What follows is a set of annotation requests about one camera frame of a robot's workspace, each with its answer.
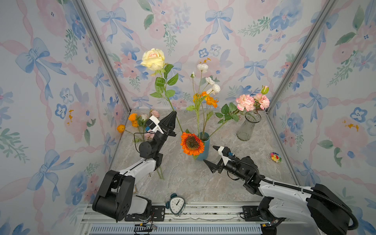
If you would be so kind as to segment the clear glass vase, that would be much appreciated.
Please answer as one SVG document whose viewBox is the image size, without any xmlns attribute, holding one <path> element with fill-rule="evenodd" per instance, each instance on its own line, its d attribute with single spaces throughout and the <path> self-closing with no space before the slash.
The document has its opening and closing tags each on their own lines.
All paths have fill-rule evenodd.
<svg viewBox="0 0 376 235">
<path fill-rule="evenodd" d="M 237 131 L 237 137 L 241 141 L 248 141 L 253 135 L 256 124 L 261 121 L 261 115 L 254 111 L 250 111 L 245 113 L 244 117 L 245 121 Z"/>
</svg>

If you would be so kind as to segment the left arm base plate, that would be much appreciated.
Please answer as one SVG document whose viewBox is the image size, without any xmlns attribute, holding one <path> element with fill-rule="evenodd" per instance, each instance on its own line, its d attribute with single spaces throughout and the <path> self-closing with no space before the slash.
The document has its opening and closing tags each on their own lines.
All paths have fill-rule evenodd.
<svg viewBox="0 0 376 235">
<path fill-rule="evenodd" d="M 143 214 L 129 214 L 125 217 L 127 222 L 163 222 L 165 219 L 165 206 L 147 207 Z"/>
</svg>

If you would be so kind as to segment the orange poppy flower stem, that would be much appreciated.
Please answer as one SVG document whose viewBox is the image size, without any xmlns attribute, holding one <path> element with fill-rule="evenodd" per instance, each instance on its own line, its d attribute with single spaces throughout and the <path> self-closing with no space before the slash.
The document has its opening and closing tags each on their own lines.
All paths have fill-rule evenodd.
<svg viewBox="0 0 376 235">
<path fill-rule="evenodd" d="M 193 96 L 194 111 L 197 119 L 197 134 L 202 141 L 206 141 L 206 126 L 210 118 L 214 115 L 212 109 L 218 107 L 218 99 L 213 97 L 214 91 L 196 93 Z"/>
</svg>

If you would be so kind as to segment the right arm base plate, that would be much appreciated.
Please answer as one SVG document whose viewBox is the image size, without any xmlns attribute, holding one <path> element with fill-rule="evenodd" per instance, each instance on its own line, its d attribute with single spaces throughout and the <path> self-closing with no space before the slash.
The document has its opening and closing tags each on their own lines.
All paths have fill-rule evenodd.
<svg viewBox="0 0 376 235">
<path fill-rule="evenodd" d="M 277 223 L 280 220 L 280 218 L 274 216 L 268 208 L 260 209 L 259 206 L 242 206 L 240 217 L 245 221 L 265 221 L 266 223 Z"/>
</svg>

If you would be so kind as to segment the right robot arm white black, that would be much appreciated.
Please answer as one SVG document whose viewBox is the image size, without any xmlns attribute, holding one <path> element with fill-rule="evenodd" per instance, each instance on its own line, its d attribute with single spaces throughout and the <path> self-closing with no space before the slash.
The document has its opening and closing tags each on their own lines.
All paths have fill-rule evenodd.
<svg viewBox="0 0 376 235">
<path fill-rule="evenodd" d="M 234 181 L 242 180 L 249 193 L 262 197 L 257 208 L 244 206 L 241 218 L 265 221 L 262 227 L 267 233 L 276 234 L 277 227 L 287 219 L 315 225 L 327 235 L 345 235 L 358 228 L 352 210 L 326 186 L 300 187 L 278 182 L 261 175 L 249 156 L 240 159 L 224 146 L 214 149 L 221 157 L 219 162 L 204 163 L 212 173 L 226 171 L 234 176 Z"/>
</svg>

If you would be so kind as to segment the teal ceramic vase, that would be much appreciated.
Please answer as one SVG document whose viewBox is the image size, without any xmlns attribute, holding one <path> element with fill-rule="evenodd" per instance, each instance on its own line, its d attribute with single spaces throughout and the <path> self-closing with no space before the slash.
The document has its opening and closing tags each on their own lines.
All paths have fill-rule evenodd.
<svg viewBox="0 0 376 235">
<path fill-rule="evenodd" d="M 199 138 L 202 140 L 204 144 L 204 152 L 200 153 L 198 157 L 196 158 L 197 161 L 203 161 L 207 159 L 209 155 L 209 149 L 210 149 L 210 135 L 206 132 L 200 132 Z"/>
</svg>

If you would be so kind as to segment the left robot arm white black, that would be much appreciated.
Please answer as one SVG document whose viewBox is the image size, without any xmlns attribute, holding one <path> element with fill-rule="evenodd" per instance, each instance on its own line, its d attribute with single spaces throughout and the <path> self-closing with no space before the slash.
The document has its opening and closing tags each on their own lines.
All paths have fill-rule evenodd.
<svg viewBox="0 0 376 235">
<path fill-rule="evenodd" d="M 168 137 L 175 137 L 174 132 L 177 112 L 172 111 L 159 120 L 151 116 L 146 125 L 154 137 L 140 143 L 137 148 L 140 160 L 121 171 L 108 171 L 92 203 L 92 209 L 116 221 L 126 218 L 147 221 L 152 218 L 150 199 L 133 194 L 134 186 L 142 178 L 157 170 L 163 160 L 161 148 Z"/>
</svg>

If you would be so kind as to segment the orange sunflower stem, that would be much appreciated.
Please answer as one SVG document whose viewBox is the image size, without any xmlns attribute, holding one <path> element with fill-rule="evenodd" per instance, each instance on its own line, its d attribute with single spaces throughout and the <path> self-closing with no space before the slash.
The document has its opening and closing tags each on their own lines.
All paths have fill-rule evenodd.
<svg viewBox="0 0 376 235">
<path fill-rule="evenodd" d="M 183 132 L 181 136 L 181 147 L 185 154 L 192 156 L 195 160 L 205 151 L 205 145 L 195 134 Z"/>
</svg>

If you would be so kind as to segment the cream yellow rose stem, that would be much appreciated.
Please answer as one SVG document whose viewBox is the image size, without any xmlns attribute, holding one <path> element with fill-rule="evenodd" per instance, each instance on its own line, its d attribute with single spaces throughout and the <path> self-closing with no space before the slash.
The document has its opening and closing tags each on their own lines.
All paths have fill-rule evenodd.
<svg viewBox="0 0 376 235">
<path fill-rule="evenodd" d="M 146 51 L 142 56 L 141 65 L 152 71 L 152 76 L 155 76 L 155 92 L 151 94 L 152 97 L 164 99 L 167 101 L 175 111 L 175 108 L 170 101 L 170 98 L 175 96 L 176 91 L 169 89 L 178 81 L 178 74 L 168 79 L 168 74 L 173 69 L 173 65 L 165 62 L 165 54 L 160 49 L 151 49 Z"/>
</svg>

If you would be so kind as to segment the white flower stem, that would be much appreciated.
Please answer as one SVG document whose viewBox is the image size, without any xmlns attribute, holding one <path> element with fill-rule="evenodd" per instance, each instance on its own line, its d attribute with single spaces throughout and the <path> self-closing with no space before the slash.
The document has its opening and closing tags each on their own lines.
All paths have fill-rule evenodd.
<svg viewBox="0 0 376 235">
<path fill-rule="evenodd" d="M 198 64 L 197 65 L 197 69 L 198 69 L 198 72 L 199 72 L 199 75 L 200 75 L 200 79 L 198 81 L 198 85 L 195 86 L 195 83 L 194 83 L 194 80 L 195 80 L 195 73 L 192 73 L 191 74 L 191 78 L 193 80 L 193 94 L 196 94 L 196 93 L 202 93 L 202 92 L 207 92 L 207 91 L 214 91 L 214 95 L 213 97 L 215 98 L 215 96 L 221 91 L 221 88 L 220 86 L 214 81 L 213 77 L 212 76 L 207 76 L 205 77 L 205 73 L 209 71 L 209 67 L 207 64 Z M 190 105 L 186 108 L 186 110 L 188 111 L 194 111 L 194 103 L 193 105 Z"/>
</svg>

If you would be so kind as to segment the orange ranunculus flower bunch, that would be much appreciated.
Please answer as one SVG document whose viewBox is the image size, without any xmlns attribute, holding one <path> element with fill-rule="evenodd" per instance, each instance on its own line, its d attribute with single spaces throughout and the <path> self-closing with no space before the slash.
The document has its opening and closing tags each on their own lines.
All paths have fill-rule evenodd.
<svg viewBox="0 0 376 235">
<path fill-rule="evenodd" d="M 139 140 L 145 141 L 145 130 L 146 130 L 146 121 L 148 115 L 137 115 L 133 113 L 129 116 L 128 120 L 131 122 L 132 126 L 138 129 L 138 134 L 141 136 Z"/>
</svg>

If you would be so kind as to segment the pink carnation flower stem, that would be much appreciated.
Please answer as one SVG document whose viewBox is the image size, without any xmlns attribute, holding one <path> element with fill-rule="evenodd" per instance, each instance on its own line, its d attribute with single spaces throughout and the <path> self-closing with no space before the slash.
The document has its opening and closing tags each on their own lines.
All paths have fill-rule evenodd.
<svg viewBox="0 0 376 235">
<path fill-rule="evenodd" d="M 219 119 L 218 124 L 220 126 L 214 130 L 214 133 L 231 120 L 240 121 L 240 118 L 244 117 L 247 112 L 254 111 L 260 114 L 261 111 L 266 111 L 270 106 L 270 100 L 267 97 L 268 93 L 269 87 L 262 86 L 261 91 L 255 95 L 242 94 L 236 98 L 235 102 L 223 105 L 220 111 L 215 113 L 215 116 Z"/>
</svg>

